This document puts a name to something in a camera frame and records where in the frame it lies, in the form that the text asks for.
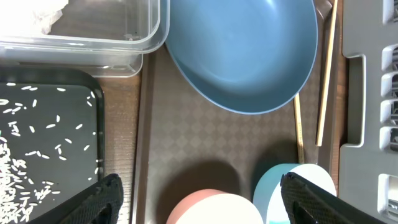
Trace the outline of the dark blue plate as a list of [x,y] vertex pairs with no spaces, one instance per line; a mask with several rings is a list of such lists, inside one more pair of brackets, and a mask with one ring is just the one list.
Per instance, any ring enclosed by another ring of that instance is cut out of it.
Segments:
[[166,45],[197,92],[264,114],[305,86],[318,50],[313,0],[172,0]]

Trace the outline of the white tissue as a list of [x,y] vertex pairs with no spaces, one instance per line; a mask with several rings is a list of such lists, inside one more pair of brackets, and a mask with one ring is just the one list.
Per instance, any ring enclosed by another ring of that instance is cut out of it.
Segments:
[[69,0],[1,0],[1,35],[47,35]]

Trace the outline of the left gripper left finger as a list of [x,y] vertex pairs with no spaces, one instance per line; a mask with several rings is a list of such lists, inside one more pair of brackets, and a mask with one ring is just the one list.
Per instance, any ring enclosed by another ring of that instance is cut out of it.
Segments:
[[116,223],[123,200],[122,180],[110,174],[28,224]]

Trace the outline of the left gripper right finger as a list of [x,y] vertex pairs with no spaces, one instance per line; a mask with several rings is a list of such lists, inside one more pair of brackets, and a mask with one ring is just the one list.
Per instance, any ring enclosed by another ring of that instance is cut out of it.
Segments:
[[294,224],[383,224],[311,181],[288,172],[280,180],[281,195],[289,220]]

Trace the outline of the pink white bowl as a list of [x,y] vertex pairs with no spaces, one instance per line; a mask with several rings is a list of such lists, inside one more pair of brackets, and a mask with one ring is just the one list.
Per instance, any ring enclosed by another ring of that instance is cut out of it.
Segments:
[[263,224],[259,210],[248,199],[215,189],[187,195],[171,211],[166,224]]

